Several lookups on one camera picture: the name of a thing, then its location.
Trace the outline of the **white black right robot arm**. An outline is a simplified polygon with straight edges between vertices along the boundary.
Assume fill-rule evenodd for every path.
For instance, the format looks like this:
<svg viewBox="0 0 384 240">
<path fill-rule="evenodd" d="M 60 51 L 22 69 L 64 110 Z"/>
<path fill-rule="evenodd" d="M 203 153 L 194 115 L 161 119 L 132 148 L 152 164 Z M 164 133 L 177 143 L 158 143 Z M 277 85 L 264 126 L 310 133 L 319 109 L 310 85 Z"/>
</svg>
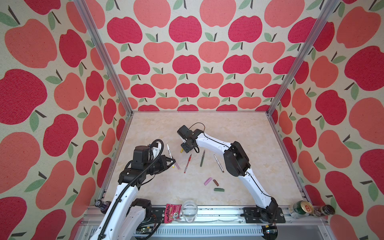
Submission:
<svg viewBox="0 0 384 240">
<path fill-rule="evenodd" d="M 222 155 L 227 172 L 234 177 L 240 178 L 250 192 L 262 221 L 264 223 L 275 222 L 279 205 L 275 198 L 267 194 L 267 191 L 257 180 L 251 168 L 250 159 L 239 142 L 224 142 L 205 134 L 203 130 L 196 129 L 192 131 L 185 125 L 180 127 L 177 133 L 183 140 L 181 147 L 186 153 L 191 150 L 199 151 L 200 148 L 205 148 Z"/>
</svg>

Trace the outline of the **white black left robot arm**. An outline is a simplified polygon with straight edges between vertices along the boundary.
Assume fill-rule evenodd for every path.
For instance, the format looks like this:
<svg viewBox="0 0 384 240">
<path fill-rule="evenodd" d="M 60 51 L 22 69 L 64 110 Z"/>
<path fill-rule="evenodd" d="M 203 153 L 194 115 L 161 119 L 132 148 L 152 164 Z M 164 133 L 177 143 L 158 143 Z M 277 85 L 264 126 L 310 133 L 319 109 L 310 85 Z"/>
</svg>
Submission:
<svg viewBox="0 0 384 240">
<path fill-rule="evenodd" d="M 164 143 L 155 140 L 148 146 L 137 146 L 131 161 L 121 171 L 118 187 L 112 201 L 95 201 L 95 207 L 105 215 L 92 240 L 129 240 L 137 229 L 155 224 L 155 232 L 161 220 L 152 220 L 150 200 L 138 199 L 140 187 L 147 175 L 155 176 L 169 169 L 176 161 L 162 154 Z"/>
</svg>

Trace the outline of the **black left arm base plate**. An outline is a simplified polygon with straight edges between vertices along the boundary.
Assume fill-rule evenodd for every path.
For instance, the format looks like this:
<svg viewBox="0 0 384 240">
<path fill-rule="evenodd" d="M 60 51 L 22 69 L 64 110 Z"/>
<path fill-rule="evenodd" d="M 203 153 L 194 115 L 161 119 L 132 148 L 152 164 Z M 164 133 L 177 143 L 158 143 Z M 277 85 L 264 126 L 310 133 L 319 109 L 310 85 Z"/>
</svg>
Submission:
<svg viewBox="0 0 384 240">
<path fill-rule="evenodd" d="M 143 223 L 148 223 L 148 222 L 153 222 L 153 221 L 160 221 L 162 224 L 165 222 L 165 210 L 166 208 L 165 207 L 152 207 L 151 209 L 151 213 L 149 215 L 149 217 L 145 218 L 143 221 L 142 221 L 142 224 Z"/>
</svg>

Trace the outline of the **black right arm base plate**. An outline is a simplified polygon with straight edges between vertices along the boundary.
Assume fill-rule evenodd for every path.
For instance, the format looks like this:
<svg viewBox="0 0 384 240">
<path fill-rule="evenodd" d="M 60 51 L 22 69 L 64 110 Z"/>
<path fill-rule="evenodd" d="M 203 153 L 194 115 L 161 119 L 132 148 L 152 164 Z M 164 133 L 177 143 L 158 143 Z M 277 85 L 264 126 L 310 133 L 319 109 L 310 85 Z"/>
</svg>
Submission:
<svg viewBox="0 0 384 240">
<path fill-rule="evenodd" d="M 277 212 L 272 215 L 274 219 L 270 218 L 269 213 L 260 208 L 243 208 L 241 217 L 244 217 L 247 224 L 284 224 L 286 219 L 281 208 L 277 208 Z"/>
</svg>

